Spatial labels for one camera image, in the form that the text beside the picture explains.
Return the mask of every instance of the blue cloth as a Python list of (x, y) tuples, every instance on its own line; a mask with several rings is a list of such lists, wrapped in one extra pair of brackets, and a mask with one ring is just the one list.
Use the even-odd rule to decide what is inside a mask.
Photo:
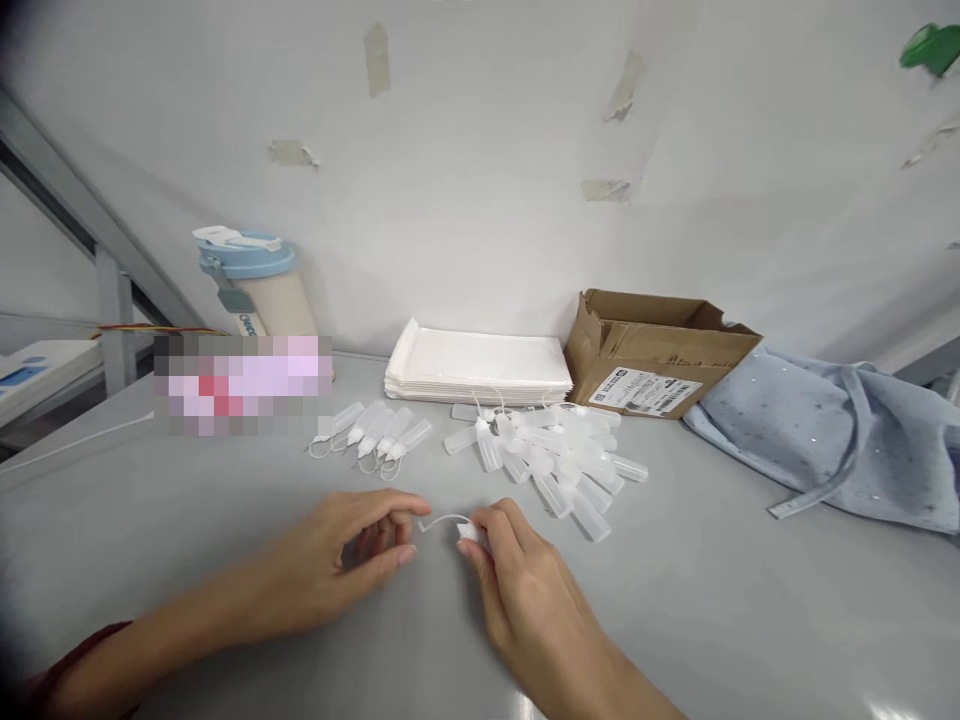
[(960, 408), (861, 363), (763, 346), (684, 416), (698, 435), (818, 502), (878, 520), (960, 532)]

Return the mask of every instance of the plastic string loop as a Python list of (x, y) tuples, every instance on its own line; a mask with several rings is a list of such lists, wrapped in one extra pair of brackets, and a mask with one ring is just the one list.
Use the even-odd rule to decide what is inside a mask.
[(347, 437), (342, 437), (340, 440), (343, 440), (343, 445), (338, 445), (339, 440), (330, 443), (330, 452), (334, 454), (346, 452), (347, 448), (350, 446), (350, 439)]
[[(363, 469), (363, 461), (367, 457), (373, 458), (373, 467), (370, 470)], [(369, 455), (357, 459), (357, 467), (360, 468), (360, 472), (362, 472), (364, 475), (373, 475), (380, 468), (380, 459), (376, 456), (376, 454), (370, 453)]]
[(438, 522), (440, 522), (441, 520), (453, 520), (453, 519), (455, 519), (455, 518), (456, 518), (456, 519), (459, 519), (459, 520), (463, 520), (464, 522), (470, 522), (470, 518), (468, 518), (468, 517), (466, 517), (466, 516), (464, 516), (464, 515), (458, 515), (457, 513), (451, 513), (450, 515), (441, 515), (440, 517), (438, 517), (436, 520), (434, 520), (432, 523), (430, 523), (430, 524), (427, 525), (427, 526), (424, 526), (423, 520), (421, 520), (421, 521), (418, 523), (418, 524), (420, 525), (420, 532), (426, 532), (427, 530), (429, 530), (430, 528), (432, 528), (434, 525), (436, 525), (436, 524), (437, 524)]
[[(307, 445), (307, 453), (308, 453), (308, 454), (310, 455), (310, 457), (312, 457), (314, 460), (323, 460), (323, 458), (325, 458), (325, 457), (326, 457), (327, 455), (329, 455), (330, 452), (331, 452), (331, 448), (333, 447), (333, 442), (332, 442), (332, 440), (333, 440), (333, 438), (327, 438), (326, 440), (317, 440), (317, 442), (312, 442), (312, 443), (310, 443), (309, 445)], [(324, 443), (327, 444), (327, 451), (326, 451), (323, 455), (316, 455), (316, 454), (314, 454), (314, 452), (313, 452), (313, 446), (314, 446), (314, 445), (321, 445), (321, 446), (322, 446)]]
[[(388, 460), (387, 462), (383, 463), (380, 466), (380, 479), (383, 480), (384, 482), (393, 482), (394, 480), (396, 480), (397, 475), (400, 474), (400, 463), (402, 462), (403, 462), (403, 456), (401, 455), (399, 460)], [(385, 472), (389, 472), (390, 470), (396, 470), (396, 471), (390, 477), (387, 477), (386, 475), (384, 475)]]

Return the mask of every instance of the table surface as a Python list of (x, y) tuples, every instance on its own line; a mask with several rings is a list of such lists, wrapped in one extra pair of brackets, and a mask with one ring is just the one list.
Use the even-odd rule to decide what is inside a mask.
[[(335, 409), (382, 396), (384, 361), (335, 367)], [(437, 515), (513, 497), (611, 637), (691, 718), (957, 717), (960, 552), (943, 538), (827, 507), (774, 520), (765, 508), (788, 490), (681, 423), (625, 418), (619, 452), (650, 480), (627, 483), (595, 545), (529, 483), (484, 474), (476, 452), (447, 456), (441, 439), (464, 426), (450, 406), (388, 404), (435, 427), (395, 484)], [(151, 408), (146, 378), (14, 463)], [(5, 584), (31, 667), (251, 552), (327, 493), (383, 486), (303, 446), (152, 433), (27, 481), (0, 477)], [(417, 559), (384, 591), (331, 626), (189, 668), (138, 718), (541, 717), (485, 640), (455, 540), (448, 523), (415, 533)]]

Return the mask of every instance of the white machine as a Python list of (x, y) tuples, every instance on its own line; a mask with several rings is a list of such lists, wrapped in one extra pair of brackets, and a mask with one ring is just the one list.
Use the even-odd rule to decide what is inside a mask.
[(0, 427), (102, 363), (96, 340), (41, 340), (0, 359)]

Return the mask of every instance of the white cable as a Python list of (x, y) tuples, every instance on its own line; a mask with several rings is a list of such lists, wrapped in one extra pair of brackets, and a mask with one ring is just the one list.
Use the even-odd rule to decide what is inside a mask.
[(393, 460), (393, 461), (392, 461), (394, 464), (390, 467), (390, 469), (391, 469), (391, 470), (396, 469), (396, 472), (393, 473), (393, 475), (392, 475), (390, 478), (387, 478), (387, 477), (383, 474), (383, 472), (387, 469), (387, 465), (390, 465), (390, 462), (391, 462), (391, 461), (387, 461), (387, 462), (383, 463), (383, 464), (380, 466), (380, 479), (383, 480), (384, 482), (393, 482), (394, 480), (397, 479), (397, 475), (400, 474), (400, 463), (403, 462), (403, 455), (401, 455), (398, 460)]
[(336, 447), (336, 444), (337, 444), (336, 442), (330, 443), (330, 452), (337, 454), (337, 453), (342, 453), (347, 451), (347, 448), (350, 447), (350, 439), (347, 437), (343, 437), (341, 438), (341, 440), (344, 441), (343, 446), (341, 447)]
[(432, 523), (430, 523), (430, 524), (427, 525), (426, 527), (423, 526), (423, 520), (421, 520), (421, 521), (419, 522), (420, 532), (426, 532), (427, 530), (429, 530), (430, 528), (432, 528), (434, 525), (436, 525), (436, 524), (437, 524), (438, 522), (440, 522), (441, 520), (453, 520), (454, 518), (459, 518), (460, 520), (463, 520), (463, 521), (465, 521), (465, 522), (470, 522), (470, 518), (464, 517), (463, 515), (457, 515), (456, 513), (453, 513), (453, 514), (451, 514), (451, 515), (441, 515), (440, 517), (438, 517), (436, 520), (434, 520)]
[[(327, 438), (326, 440), (318, 440), (317, 442), (310, 443), (309, 445), (307, 445), (307, 452), (310, 454), (310, 457), (312, 457), (314, 460), (323, 460), (323, 458), (325, 458), (325, 457), (326, 457), (327, 455), (329, 455), (330, 452), (331, 452), (330, 448), (333, 446), (333, 443), (331, 442), (332, 440), (333, 440), (333, 438)], [(323, 445), (324, 443), (330, 443), (330, 444), (327, 446), (327, 451), (326, 451), (323, 455), (314, 455), (314, 454), (313, 454), (313, 446), (314, 446), (314, 445)]]
[(373, 458), (373, 468), (370, 470), (364, 470), (363, 458), (357, 458), (357, 467), (360, 468), (360, 472), (362, 472), (364, 475), (373, 475), (377, 471), (377, 468), (380, 467), (380, 458), (378, 458), (375, 453), (370, 453), (370, 455), (367, 455), (365, 457)]
[(43, 459), (45, 459), (45, 458), (48, 458), (48, 457), (51, 457), (51, 456), (53, 456), (53, 455), (57, 455), (57, 454), (59, 454), (59, 453), (62, 453), (64, 450), (69, 450), (70, 448), (76, 447), (77, 445), (82, 445), (83, 443), (87, 442), (87, 440), (93, 440), (94, 438), (98, 438), (98, 437), (100, 437), (100, 436), (102, 436), (102, 435), (107, 435), (107, 434), (109, 434), (109, 433), (112, 433), (112, 432), (114, 432), (115, 430), (122, 430), (122, 429), (125, 428), (125, 427), (130, 427), (131, 425), (136, 425), (137, 423), (141, 423), (141, 422), (144, 422), (144, 421), (146, 421), (146, 420), (153, 420), (153, 413), (152, 413), (152, 412), (149, 413), (149, 414), (147, 414), (147, 415), (144, 415), (142, 418), (139, 418), (139, 419), (137, 419), (137, 420), (131, 420), (130, 422), (123, 423), (122, 425), (116, 425), (116, 426), (114, 426), (114, 427), (112, 427), (112, 428), (107, 428), (106, 430), (101, 430), (100, 432), (94, 433), (93, 435), (90, 435), (89, 437), (85, 437), (85, 438), (82, 438), (82, 439), (80, 439), (80, 440), (74, 440), (72, 443), (68, 443), (67, 445), (64, 445), (62, 448), (57, 448), (56, 450), (51, 450), (51, 451), (48, 452), (48, 453), (44, 453), (43, 455), (40, 455), (40, 456), (38, 456), (38, 457), (35, 457), (35, 458), (33, 458), (32, 460), (27, 460), (26, 462), (22, 462), (22, 463), (20, 463), (19, 465), (14, 465), (14, 466), (11, 467), (11, 468), (4, 468), (3, 470), (0, 470), (0, 475), (6, 475), (7, 473), (11, 473), (11, 472), (13, 472), (14, 470), (19, 470), (20, 468), (26, 467), (27, 465), (33, 465), (33, 463), (35, 463), (35, 462), (40, 462), (41, 460), (43, 460)]

